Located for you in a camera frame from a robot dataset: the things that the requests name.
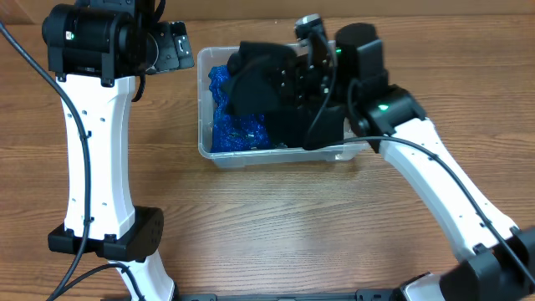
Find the large black cloth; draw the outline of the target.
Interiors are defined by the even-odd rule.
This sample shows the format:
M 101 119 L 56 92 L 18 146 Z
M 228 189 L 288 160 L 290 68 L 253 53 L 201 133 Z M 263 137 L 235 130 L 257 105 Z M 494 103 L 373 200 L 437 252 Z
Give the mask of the large black cloth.
M 296 127 L 290 147 L 315 150 L 344 138 L 345 109 L 343 107 L 327 107 L 319 116 L 310 134 L 308 130 L 318 110 L 302 106 L 298 108 L 297 113 Z

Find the small black cloth top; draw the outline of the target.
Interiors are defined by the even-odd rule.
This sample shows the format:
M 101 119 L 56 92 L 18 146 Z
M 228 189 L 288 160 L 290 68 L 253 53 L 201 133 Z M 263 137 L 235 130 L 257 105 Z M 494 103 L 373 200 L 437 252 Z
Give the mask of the small black cloth top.
M 293 105 L 297 58 L 287 45 L 242 41 L 228 59 L 231 78 L 222 85 L 229 98 L 227 113 L 266 114 Z

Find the blue green sparkly cloth bundle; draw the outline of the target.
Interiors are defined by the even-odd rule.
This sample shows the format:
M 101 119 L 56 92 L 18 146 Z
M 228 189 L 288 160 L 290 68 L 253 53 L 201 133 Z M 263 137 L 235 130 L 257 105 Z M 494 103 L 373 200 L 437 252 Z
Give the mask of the blue green sparkly cloth bundle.
M 227 67 L 212 67 L 208 78 L 214 103 L 211 152 L 272 149 L 264 115 L 234 116 L 227 113 L 230 100 L 222 89 L 222 85 L 231 79 Z

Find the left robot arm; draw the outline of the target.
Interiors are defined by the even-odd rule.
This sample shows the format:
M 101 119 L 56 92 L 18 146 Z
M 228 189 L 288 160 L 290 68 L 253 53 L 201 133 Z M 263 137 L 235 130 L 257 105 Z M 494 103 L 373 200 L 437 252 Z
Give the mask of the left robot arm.
M 94 253 L 118 270 L 134 300 L 176 300 L 158 247 L 164 217 L 130 195 L 130 108 L 145 79 L 194 64 L 186 27 L 162 20 L 163 2 L 79 1 L 44 19 L 48 67 L 62 92 L 69 200 L 48 235 L 56 253 Z

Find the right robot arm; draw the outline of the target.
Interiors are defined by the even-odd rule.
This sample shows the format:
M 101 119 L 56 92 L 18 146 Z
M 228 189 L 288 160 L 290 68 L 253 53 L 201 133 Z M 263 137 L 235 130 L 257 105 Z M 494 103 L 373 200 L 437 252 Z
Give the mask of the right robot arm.
M 534 292 L 534 231 L 522 230 L 475 186 L 442 143 L 423 107 L 389 82 L 375 27 L 353 23 L 329 43 L 316 15 L 299 19 L 308 47 L 295 75 L 282 72 L 287 104 L 310 104 L 303 147 L 342 145 L 328 133 L 328 109 L 342 109 L 353 141 L 365 141 L 410 184 L 444 232 L 458 262 L 448 273 L 424 273 L 387 291 L 391 300 L 519 300 Z

